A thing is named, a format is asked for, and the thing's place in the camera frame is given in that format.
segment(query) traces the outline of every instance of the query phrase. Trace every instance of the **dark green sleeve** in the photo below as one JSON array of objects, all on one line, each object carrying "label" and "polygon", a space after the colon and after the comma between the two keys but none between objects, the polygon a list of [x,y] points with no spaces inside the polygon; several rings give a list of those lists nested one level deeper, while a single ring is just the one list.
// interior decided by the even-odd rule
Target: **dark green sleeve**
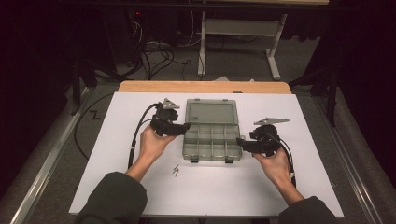
[{"label": "dark green sleeve", "polygon": [[146,207],[145,188],[122,173],[106,175],[78,213],[76,224],[137,223]]},{"label": "dark green sleeve", "polygon": [[279,224],[333,224],[337,223],[334,214],[317,197],[304,199],[279,214]]}]

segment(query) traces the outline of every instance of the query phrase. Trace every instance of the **gray floor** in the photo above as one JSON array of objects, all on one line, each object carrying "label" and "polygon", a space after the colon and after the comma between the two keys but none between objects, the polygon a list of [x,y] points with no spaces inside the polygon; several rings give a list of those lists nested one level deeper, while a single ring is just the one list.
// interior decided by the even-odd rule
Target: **gray floor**
[{"label": "gray floor", "polygon": [[[267,61],[264,59],[263,50],[271,42],[261,39],[255,42],[241,42],[251,37],[233,36],[235,39],[225,39],[223,48],[222,40],[213,37],[209,39],[206,56],[206,74],[203,80],[214,80],[227,77],[231,81],[272,81]],[[307,63],[318,41],[300,43],[297,39],[282,40],[276,52],[276,62],[282,81],[290,81],[304,73]],[[153,79],[157,80],[199,80],[196,76],[198,64],[198,47],[174,49],[175,60],[178,62],[191,62],[185,66],[171,63],[159,72]],[[161,60],[161,55],[150,55],[152,62]],[[127,68],[120,65],[120,71]],[[129,76],[134,79],[145,79],[144,69]],[[114,81],[99,80],[100,84],[91,90],[91,98],[87,105],[96,99],[114,92],[118,83]],[[351,117],[342,93],[338,91],[336,115],[336,128],[329,127],[322,116],[322,102],[325,99],[313,98],[308,93],[309,87],[299,87],[293,90],[304,112],[308,127],[317,145],[319,155],[332,181],[334,191],[345,213],[339,223],[396,223],[396,193],[389,183],[388,178],[381,170],[370,148],[359,132],[359,128]],[[99,133],[106,109],[111,97],[100,101],[91,109],[97,111],[97,117],[92,119],[88,112],[78,125],[78,142],[86,154],[90,154],[96,136]],[[28,162],[26,162],[20,175],[9,189],[7,196],[0,204],[0,223],[9,223],[18,210],[23,198],[33,183],[44,160],[52,148],[59,144],[59,139],[67,127],[70,116],[71,104],[67,106],[58,120],[40,142]],[[346,154],[337,148],[346,149]],[[72,223],[74,217],[67,213],[76,192],[78,182],[83,174],[87,161],[76,148],[73,135],[67,138],[63,155],[51,174],[45,190],[38,195],[39,201],[31,211],[26,223]],[[364,189],[370,198],[358,197],[357,194]]]}]

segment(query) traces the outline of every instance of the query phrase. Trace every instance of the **metal track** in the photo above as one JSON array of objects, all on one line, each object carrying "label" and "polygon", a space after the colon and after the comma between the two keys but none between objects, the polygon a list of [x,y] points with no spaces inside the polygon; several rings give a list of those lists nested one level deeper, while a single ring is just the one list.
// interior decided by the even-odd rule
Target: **metal track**
[{"label": "metal track", "polygon": [[29,219],[29,216],[32,215],[35,209],[35,205],[38,203],[41,194],[49,183],[50,177],[52,176],[52,173],[55,170],[56,165],[58,164],[58,161],[62,156],[62,153],[64,151],[64,143],[66,142],[70,133],[73,132],[76,126],[76,122],[81,116],[82,108],[85,104],[87,104],[89,98],[92,96],[92,91],[89,91],[88,88],[85,88],[82,96],[83,101],[81,104],[81,109],[70,120],[58,143],[51,149],[48,157],[44,161],[43,166],[38,172],[38,175],[35,177],[35,181],[33,182],[26,196],[24,197],[18,211],[14,215],[14,218],[12,218],[11,224],[25,223]]},{"label": "metal track", "polygon": [[355,191],[355,194],[359,200],[359,203],[361,204],[361,208],[364,212],[364,215],[366,215],[369,223],[382,224],[383,222],[382,222],[381,217],[379,216],[378,212],[375,209],[373,201],[370,197],[370,193],[367,190],[364,183],[362,182],[361,177],[360,177],[358,171],[356,170],[355,166],[353,165],[353,162],[350,159],[350,157],[347,153],[347,150],[344,147],[343,142],[341,141],[341,138],[340,138],[337,130],[327,120],[325,104],[323,103],[323,101],[321,100],[320,97],[313,97],[313,100],[320,112],[320,115],[325,120],[326,125],[332,135],[332,139],[334,140],[334,143],[337,146],[338,155],[339,155],[340,159],[342,160],[342,164],[346,171],[346,175],[349,179],[349,182],[350,182],[353,190]]}]

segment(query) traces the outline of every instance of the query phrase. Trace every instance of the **person's right hand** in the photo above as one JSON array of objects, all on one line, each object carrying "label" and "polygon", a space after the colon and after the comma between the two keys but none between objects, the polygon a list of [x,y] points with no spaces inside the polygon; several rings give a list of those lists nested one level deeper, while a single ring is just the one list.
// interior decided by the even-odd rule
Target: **person's right hand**
[{"label": "person's right hand", "polygon": [[285,151],[280,148],[275,155],[264,157],[262,154],[254,153],[256,158],[262,165],[266,176],[276,185],[290,182],[290,168],[288,158]]}]

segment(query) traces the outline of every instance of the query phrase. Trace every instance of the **white tabletop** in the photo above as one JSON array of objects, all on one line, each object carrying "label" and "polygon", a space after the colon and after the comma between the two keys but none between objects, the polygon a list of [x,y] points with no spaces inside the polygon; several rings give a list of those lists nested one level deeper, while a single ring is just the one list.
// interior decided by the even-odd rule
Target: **white tabletop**
[{"label": "white tabletop", "polygon": [[[70,213],[77,214],[107,173],[127,169],[130,145],[137,122],[146,108],[164,98],[180,105],[176,123],[184,123],[187,99],[232,99],[236,101],[241,135],[257,126],[254,121],[287,118],[276,124],[279,136],[289,145],[294,160],[297,189],[307,198],[319,197],[342,217],[329,178],[295,95],[259,93],[144,93],[116,92],[102,129],[78,186]],[[147,119],[155,113],[148,112]],[[241,161],[183,160],[183,136],[179,136],[153,164],[142,184],[148,192],[143,216],[155,217],[273,217],[287,205],[265,176],[260,164],[247,152]],[[136,145],[137,157],[139,142]],[[177,176],[173,169],[178,165]]]}]

